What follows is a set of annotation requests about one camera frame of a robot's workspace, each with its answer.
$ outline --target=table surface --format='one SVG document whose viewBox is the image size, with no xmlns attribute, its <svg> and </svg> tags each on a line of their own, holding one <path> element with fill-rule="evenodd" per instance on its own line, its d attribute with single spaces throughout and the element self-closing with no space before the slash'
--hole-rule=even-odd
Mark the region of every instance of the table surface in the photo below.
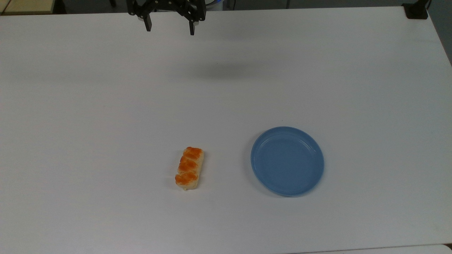
<svg viewBox="0 0 452 254">
<path fill-rule="evenodd" d="M 452 242 L 452 68 L 401 7 L 0 17 L 0 253 L 281 254 Z M 311 135 L 283 198 L 255 139 Z M 206 152 L 198 188 L 174 175 Z"/>
<path fill-rule="evenodd" d="M 452 254 L 445 245 L 422 245 L 395 248 L 356 249 L 343 251 L 314 252 L 316 254 Z"/>
</svg>

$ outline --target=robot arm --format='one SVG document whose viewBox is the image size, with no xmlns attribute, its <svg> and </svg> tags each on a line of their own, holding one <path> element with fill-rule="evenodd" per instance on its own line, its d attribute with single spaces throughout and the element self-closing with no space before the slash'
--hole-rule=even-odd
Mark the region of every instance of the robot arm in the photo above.
<svg viewBox="0 0 452 254">
<path fill-rule="evenodd" d="M 188 19 L 191 35 L 195 34 L 194 23 L 206 19 L 204 0 L 146 0 L 143 5 L 138 5 L 137 0 L 126 0 L 126 2 L 129 14 L 142 18 L 148 32 L 152 27 L 149 13 L 155 9 L 176 11 L 184 16 Z"/>
</svg>

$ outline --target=orange glaze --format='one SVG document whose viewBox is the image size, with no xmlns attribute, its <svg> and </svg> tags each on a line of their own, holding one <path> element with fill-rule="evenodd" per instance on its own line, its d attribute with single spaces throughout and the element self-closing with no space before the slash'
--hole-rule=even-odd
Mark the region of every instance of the orange glaze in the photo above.
<svg viewBox="0 0 452 254">
<path fill-rule="evenodd" d="M 184 152 L 184 156 L 187 156 L 188 158 L 192 160 L 197 160 L 202 153 L 202 149 L 195 148 L 195 147 L 187 147 L 187 150 Z"/>
<path fill-rule="evenodd" d="M 185 156 L 182 156 L 182 158 L 180 158 L 180 163 L 179 163 L 179 172 L 180 173 L 186 173 L 192 170 L 195 170 L 195 168 L 198 165 L 196 164 L 196 162 L 187 159 Z"/>
<path fill-rule="evenodd" d="M 198 179 L 198 177 L 194 173 L 189 172 L 184 174 L 177 174 L 175 179 L 177 184 L 187 185 L 190 182 Z"/>
</svg>

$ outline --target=wooden surface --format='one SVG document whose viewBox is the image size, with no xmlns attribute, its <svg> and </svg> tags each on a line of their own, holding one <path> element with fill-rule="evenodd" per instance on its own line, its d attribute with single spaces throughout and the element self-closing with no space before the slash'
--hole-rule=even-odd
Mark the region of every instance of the wooden surface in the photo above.
<svg viewBox="0 0 452 254">
<path fill-rule="evenodd" d="M 402 7 L 0 17 L 0 253 L 282 254 L 452 241 L 452 68 Z M 284 198 L 250 150 L 311 135 Z M 198 188 L 174 183 L 205 150 Z"/>
<path fill-rule="evenodd" d="M 54 4 L 55 0 L 11 0 L 3 15 L 52 14 Z"/>
<path fill-rule="evenodd" d="M 9 0 L 0 0 L 0 15 L 5 10 L 6 6 L 8 5 Z"/>
</svg>

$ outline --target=bread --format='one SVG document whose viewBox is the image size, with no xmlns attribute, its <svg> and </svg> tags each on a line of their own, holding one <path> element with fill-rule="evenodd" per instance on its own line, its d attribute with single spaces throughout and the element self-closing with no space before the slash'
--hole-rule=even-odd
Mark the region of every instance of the bread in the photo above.
<svg viewBox="0 0 452 254">
<path fill-rule="evenodd" d="M 177 186 L 184 190 L 194 189 L 198 185 L 204 151 L 200 148 L 187 147 L 180 158 L 179 168 L 175 177 Z"/>
</svg>

